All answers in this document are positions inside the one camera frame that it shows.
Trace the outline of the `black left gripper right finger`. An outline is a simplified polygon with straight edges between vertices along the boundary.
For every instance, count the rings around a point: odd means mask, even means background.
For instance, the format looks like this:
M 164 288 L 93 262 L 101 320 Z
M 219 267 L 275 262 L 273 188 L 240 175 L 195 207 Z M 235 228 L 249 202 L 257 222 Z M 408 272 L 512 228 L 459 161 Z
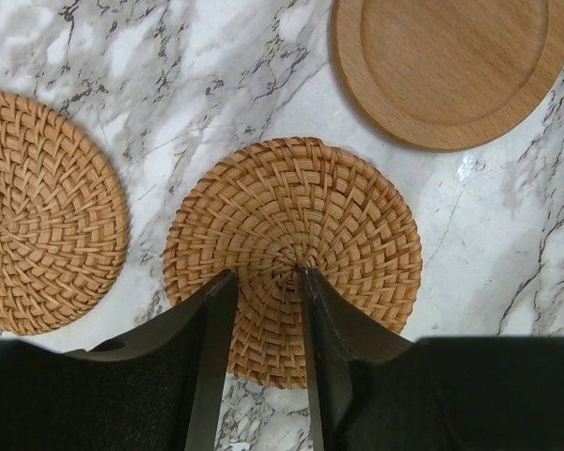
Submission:
M 392 333 L 298 271 L 318 450 L 564 450 L 564 337 Z

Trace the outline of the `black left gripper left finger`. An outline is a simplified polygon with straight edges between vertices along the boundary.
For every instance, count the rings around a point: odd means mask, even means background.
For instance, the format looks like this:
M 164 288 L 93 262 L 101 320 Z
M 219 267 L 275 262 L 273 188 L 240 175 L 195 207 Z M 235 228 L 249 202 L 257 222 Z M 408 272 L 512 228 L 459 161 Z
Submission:
M 211 450 L 238 301 L 223 271 L 92 350 L 0 340 L 0 450 Z

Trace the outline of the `orange wooden coaster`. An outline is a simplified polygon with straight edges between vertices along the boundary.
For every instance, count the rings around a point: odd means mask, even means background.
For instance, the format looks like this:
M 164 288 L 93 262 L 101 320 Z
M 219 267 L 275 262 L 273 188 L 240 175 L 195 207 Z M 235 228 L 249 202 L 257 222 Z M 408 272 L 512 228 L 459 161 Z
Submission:
M 337 74 L 395 139 L 450 152 L 511 131 L 564 65 L 562 1 L 337 1 Z

